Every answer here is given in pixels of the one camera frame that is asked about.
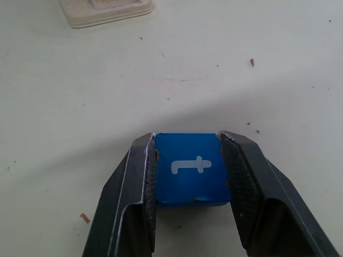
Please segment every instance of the white surface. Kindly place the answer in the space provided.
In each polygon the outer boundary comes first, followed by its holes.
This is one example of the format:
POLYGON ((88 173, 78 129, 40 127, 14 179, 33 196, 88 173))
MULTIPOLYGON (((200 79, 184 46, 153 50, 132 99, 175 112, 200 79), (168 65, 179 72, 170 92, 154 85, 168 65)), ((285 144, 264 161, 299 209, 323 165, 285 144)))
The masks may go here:
MULTIPOLYGON (((223 129, 260 145, 343 254, 343 2, 155 5, 75 30, 56 1, 0 2, 1 256, 81 256, 79 215, 134 138, 223 129)), ((229 205, 176 212, 158 213, 154 256, 245 256, 229 205)))

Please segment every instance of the white table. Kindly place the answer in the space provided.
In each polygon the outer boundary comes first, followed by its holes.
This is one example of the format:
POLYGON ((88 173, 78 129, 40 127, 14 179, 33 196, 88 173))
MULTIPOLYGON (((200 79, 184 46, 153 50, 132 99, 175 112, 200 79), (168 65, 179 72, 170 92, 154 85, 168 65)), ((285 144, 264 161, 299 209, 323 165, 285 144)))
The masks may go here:
MULTIPOLYGON (((72 29, 56 0, 1 0, 0 255, 81 256, 79 215, 92 220, 134 138, 223 129, 260 145, 343 254, 342 13, 340 0, 155 0, 72 29)), ((229 205, 173 215, 158 212, 154 256, 246 256, 229 205)))

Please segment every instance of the blue block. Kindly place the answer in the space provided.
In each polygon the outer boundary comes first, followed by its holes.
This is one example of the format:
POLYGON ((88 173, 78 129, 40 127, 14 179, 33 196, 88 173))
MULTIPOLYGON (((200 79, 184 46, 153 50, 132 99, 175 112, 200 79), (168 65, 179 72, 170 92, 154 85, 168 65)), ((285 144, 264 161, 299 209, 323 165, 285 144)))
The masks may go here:
POLYGON ((156 199, 163 206, 224 205, 228 172, 216 134, 157 134, 156 199))

